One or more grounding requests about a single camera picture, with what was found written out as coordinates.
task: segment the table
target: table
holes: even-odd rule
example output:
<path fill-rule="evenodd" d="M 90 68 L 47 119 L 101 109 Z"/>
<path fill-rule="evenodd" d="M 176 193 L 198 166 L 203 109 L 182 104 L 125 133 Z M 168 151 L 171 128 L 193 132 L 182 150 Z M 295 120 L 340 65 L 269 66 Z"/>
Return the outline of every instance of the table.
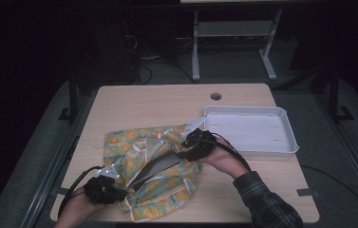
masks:
<path fill-rule="evenodd" d="M 221 99 L 211 99 L 219 93 Z M 103 164 L 104 134 L 113 130 L 186 124 L 203 116 L 208 105 L 275 106 L 273 96 L 264 84 L 218 85 L 117 85 L 102 87 L 89 113 L 85 128 L 66 171 L 63 188 L 86 169 Z M 319 214 L 312 196 L 299 197 L 296 190 L 308 185 L 295 155 L 287 158 L 246 157 L 268 187 L 292 205 L 304 222 L 312 223 Z M 81 181 L 96 176 L 90 173 Z M 232 178 L 204 164 L 198 175 L 195 195 L 177 211 L 154 222 L 251 222 L 251 215 L 233 187 Z M 64 196 L 58 195 L 50 217 L 57 219 Z M 116 205 L 95 215 L 91 220 L 128 222 Z"/>

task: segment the person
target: person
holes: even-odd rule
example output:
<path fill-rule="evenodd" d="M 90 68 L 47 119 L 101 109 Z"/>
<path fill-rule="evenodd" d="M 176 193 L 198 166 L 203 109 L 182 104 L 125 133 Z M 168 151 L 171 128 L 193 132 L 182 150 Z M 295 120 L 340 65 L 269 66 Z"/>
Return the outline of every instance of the person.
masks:
<path fill-rule="evenodd" d="M 220 138 L 217 141 L 229 145 Z M 234 179 L 233 184 L 252 215 L 253 227 L 303 227 L 303 220 L 292 206 L 271 192 L 257 172 L 248 170 L 224 149 L 215 146 L 210 155 L 198 161 L 209 163 Z M 79 226 L 105 208 L 105 204 L 89 201 L 83 187 L 75 190 L 72 196 L 75 197 L 66 204 L 56 228 Z"/>

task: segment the plastic tray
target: plastic tray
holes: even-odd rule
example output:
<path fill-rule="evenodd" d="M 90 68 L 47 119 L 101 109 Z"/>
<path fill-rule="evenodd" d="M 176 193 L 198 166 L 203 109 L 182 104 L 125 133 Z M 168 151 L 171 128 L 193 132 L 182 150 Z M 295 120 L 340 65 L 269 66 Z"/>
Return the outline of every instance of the plastic tray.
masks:
<path fill-rule="evenodd" d="M 290 156 L 299 146 L 287 112 L 280 107 L 207 106 L 204 129 L 228 140 L 240 153 Z"/>

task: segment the plaid sleeve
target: plaid sleeve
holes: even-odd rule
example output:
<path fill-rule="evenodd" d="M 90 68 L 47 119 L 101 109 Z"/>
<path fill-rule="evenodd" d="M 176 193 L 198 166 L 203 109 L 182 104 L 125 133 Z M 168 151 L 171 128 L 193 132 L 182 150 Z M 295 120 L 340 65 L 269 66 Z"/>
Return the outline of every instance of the plaid sleeve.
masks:
<path fill-rule="evenodd" d="M 303 227 L 296 210 L 272 193 L 255 171 L 238 177 L 233 185 L 250 209 L 254 227 Z"/>

